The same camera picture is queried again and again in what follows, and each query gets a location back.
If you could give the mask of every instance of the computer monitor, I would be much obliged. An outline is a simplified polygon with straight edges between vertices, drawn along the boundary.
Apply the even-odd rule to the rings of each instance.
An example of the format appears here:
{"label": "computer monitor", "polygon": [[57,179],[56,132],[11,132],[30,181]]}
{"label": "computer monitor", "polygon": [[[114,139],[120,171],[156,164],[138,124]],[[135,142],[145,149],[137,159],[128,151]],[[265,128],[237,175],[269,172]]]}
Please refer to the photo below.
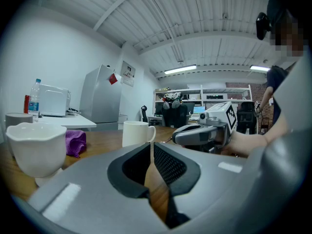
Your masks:
{"label": "computer monitor", "polygon": [[201,113],[204,113],[205,111],[206,111],[205,106],[194,107],[194,114],[201,114]]}
{"label": "computer monitor", "polygon": [[184,104],[187,105],[187,113],[191,112],[191,115],[192,115],[193,111],[194,111],[195,103],[193,103],[193,102],[186,102]]}
{"label": "computer monitor", "polygon": [[163,105],[164,105],[164,103],[161,103],[161,102],[156,103],[156,109],[155,109],[156,115],[162,115],[161,109],[162,109]]}

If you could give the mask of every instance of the laptop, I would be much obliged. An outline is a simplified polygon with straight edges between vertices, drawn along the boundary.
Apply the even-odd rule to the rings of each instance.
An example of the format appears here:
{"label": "laptop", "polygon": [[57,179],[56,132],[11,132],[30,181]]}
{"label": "laptop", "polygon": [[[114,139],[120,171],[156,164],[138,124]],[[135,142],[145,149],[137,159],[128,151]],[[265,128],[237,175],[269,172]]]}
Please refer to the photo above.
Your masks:
{"label": "laptop", "polygon": [[194,107],[194,112],[190,120],[199,120],[199,115],[206,111],[205,106]]}

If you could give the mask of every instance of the gray plastic surface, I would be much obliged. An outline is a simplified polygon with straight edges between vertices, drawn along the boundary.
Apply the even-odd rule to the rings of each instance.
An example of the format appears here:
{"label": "gray plastic surface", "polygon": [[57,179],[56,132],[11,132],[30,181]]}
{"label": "gray plastic surface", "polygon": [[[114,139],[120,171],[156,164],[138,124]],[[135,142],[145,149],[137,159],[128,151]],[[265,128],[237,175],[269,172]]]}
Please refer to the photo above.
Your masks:
{"label": "gray plastic surface", "polygon": [[216,131],[214,126],[190,124],[176,129],[173,141],[181,146],[204,145],[215,138]]}
{"label": "gray plastic surface", "polygon": [[[301,187],[312,158],[311,136],[311,130],[283,136],[266,148],[254,149],[248,159],[160,144],[201,168],[201,177],[191,191],[173,198],[178,212],[191,220],[171,230],[147,199],[127,198],[107,179],[108,164],[139,145],[75,163],[36,191],[29,203],[41,211],[71,182],[82,189],[57,224],[74,232],[257,233],[274,221]],[[220,162],[243,165],[243,169],[233,173],[219,168]]]}
{"label": "gray plastic surface", "polygon": [[81,186],[81,190],[64,217],[56,222],[58,225],[82,234],[145,234],[167,230],[148,199],[126,197],[108,180],[109,164],[139,146],[125,147],[76,162],[40,187],[30,197],[29,204],[41,212],[68,183],[74,183]]}

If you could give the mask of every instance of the red sticker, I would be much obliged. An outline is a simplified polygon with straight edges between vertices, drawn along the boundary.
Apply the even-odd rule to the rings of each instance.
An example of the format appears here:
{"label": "red sticker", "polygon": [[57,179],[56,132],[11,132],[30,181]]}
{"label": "red sticker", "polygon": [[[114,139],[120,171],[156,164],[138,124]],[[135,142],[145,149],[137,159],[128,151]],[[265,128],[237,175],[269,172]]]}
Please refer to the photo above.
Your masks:
{"label": "red sticker", "polygon": [[112,74],[111,77],[109,77],[109,82],[113,85],[115,82],[117,82],[117,78],[115,74]]}

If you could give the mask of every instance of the purple cloth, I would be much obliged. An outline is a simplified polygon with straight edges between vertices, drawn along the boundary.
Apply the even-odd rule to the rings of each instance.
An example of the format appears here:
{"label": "purple cloth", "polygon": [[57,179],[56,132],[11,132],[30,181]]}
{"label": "purple cloth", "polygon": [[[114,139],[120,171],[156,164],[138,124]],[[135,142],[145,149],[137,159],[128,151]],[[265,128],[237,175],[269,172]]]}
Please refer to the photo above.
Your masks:
{"label": "purple cloth", "polygon": [[86,133],[82,130],[67,130],[65,139],[66,154],[80,158],[79,153],[87,147]]}

